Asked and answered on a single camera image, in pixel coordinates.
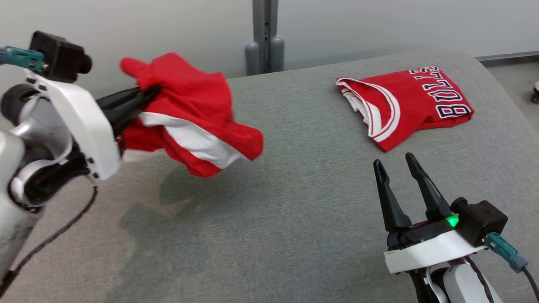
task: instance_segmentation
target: folded red jersey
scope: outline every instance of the folded red jersey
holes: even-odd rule
[[[469,121],[473,109],[459,87],[438,66],[378,75],[346,77],[336,84],[363,116],[369,137],[387,152],[420,129]]]

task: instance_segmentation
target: gray fabric surface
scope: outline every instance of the gray fabric surface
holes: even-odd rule
[[[476,110],[384,154],[338,92],[360,79],[439,65]],[[509,217],[503,235],[539,279],[537,134],[475,59],[423,52],[230,80],[239,122],[265,135],[254,162],[207,180],[158,157],[100,183],[94,208],[22,271],[5,302],[415,302],[388,273],[372,162],[380,158],[413,222],[425,207],[404,159],[413,152],[448,201],[483,199]],[[25,248],[67,222],[91,195],[68,184]],[[505,302],[533,302],[523,274],[473,258]]]

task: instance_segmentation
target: gray floor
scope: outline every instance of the gray floor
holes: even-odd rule
[[[530,101],[533,85],[539,81],[539,62],[492,66],[487,69],[539,131],[539,104]]]

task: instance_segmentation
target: chicago bulls jersey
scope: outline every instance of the chicago bulls jersey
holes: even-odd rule
[[[340,77],[336,84],[384,152],[416,130],[453,127],[473,114],[462,91],[438,66],[362,80]]]

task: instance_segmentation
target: cable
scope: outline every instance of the cable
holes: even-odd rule
[[[9,288],[11,283],[15,280],[15,278],[19,275],[19,272],[23,268],[24,265],[26,265],[32,257],[40,252],[46,245],[50,244],[56,238],[58,238],[60,235],[62,235],[64,232],[66,232],[69,228],[71,228],[78,220],[82,218],[82,216],[90,210],[90,207],[92,207],[92,204],[95,202],[95,198],[98,195],[98,187],[97,185],[94,185],[94,193],[92,194],[92,198],[90,198],[90,201],[86,204],[86,206],[80,211],[78,215],[76,215],[71,221],[69,221],[64,227],[59,229],[57,232],[53,233],[50,237],[48,237],[45,241],[43,241],[41,244],[36,246],[33,250],[31,250],[26,257],[15,267],[14,270],[9,271],[6,276],[4,277],[4,280],[2,281],[2,285],[0,286],[0,298],[4,295],[5,291]]]
[[[522,269],[528,280],[530,281],[531,287],[534,289],[535,298],[537,299],[537,302],[539,302],[539,290],[537,289],[537,284],[535,284],[534,277],[531,276],[531,273],[528,271],[526,267]]]
[[[481,274],[481,271],[479,271],[479,268],[477,268],[476,264],[470,259],[469,256],[465,256],[464,259],[468,261],[468,263],[470,263],[470,266],[472,267],[473,271],[477,274],[477,277],[479,278],[479,282],[483,284],[483,287],[485,288],[485,295],[487,296],[488,301],[490,303],[494,303],[494,299],[492,299],[490,288],[488,287],[488,284],[485,281],[485,278]]]

